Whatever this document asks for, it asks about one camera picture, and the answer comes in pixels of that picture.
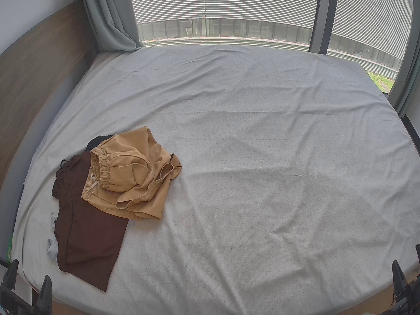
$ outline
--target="bed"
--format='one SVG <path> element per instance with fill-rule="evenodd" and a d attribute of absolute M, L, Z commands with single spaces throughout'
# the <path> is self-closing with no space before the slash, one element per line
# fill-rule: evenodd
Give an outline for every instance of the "bed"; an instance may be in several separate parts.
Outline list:
<path fill-rule="evenodd" d="M 128 228 L 106 293 L 46 255 L 62 159 L 147 125 L 178 155 L 161 221 Z M 246 46 L 100 54 L 33 155 L 19 274 L 90 314 L 334 314 L 418 265 L 420 158 L 356 63 Z"/>

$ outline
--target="headboard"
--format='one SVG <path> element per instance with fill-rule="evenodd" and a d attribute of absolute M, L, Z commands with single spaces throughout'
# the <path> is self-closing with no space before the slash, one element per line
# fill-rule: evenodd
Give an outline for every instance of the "headboard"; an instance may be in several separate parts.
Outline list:
<path fill-rule="evenodd" d="M 60 85 L 75 74 L 81 61 L 85 64 L 85 55 L 95 45 L 78 0 L 37 24 L 0 55 L 0 260 L 5 258 L 30 160 L 63 101 L 47 113 L 42 109 L 57 99 Z M 37 131 L 29 134 L 35 122 Z"/>

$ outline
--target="drawstring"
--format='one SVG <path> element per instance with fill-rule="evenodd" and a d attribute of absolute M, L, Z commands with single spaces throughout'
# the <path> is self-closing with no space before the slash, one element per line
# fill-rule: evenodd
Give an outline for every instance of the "drawstring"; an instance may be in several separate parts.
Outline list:
<path fill-rule="evenodd" d="M 92 180 L 96 180 L 96 176 L 95 173 L 90 174 L 90 178 Z M 92 184 L 92 186 L 90 187 L 89 191 L 91 191 L 94 187 L 96 187 L 98 185 L 99 181 L 95 181 L 95 183 Z"/>

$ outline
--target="clothing pile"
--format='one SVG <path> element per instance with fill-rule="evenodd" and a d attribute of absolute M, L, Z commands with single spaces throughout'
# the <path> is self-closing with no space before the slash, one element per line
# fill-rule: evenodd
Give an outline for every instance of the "clothing pile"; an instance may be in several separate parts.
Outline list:
<path fill-rule="evenodd" d="M 56 173 L 59 212 L 51 214 L 55 239 L 47 254 L 60 270 L 106 291 L 127 226 L 162 218 L 169 182 L 181 169 L 147 127 L 93 139 Z"/>

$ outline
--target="white bed sheet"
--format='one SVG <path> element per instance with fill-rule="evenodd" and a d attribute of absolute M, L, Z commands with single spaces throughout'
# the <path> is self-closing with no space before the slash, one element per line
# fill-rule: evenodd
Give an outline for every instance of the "white bed sheet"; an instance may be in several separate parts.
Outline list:
<path fill-rule="evenodd" d="M 128 228 L 108 291 L 46 255 L 60 161 L 147 125 L 183 169 L 162 221 Z M 332 314 L 416 266 L 420 158 L 356 63 L 263 47 L 101 55 L 32 160 L 19 273 L 91 314 Z"/>

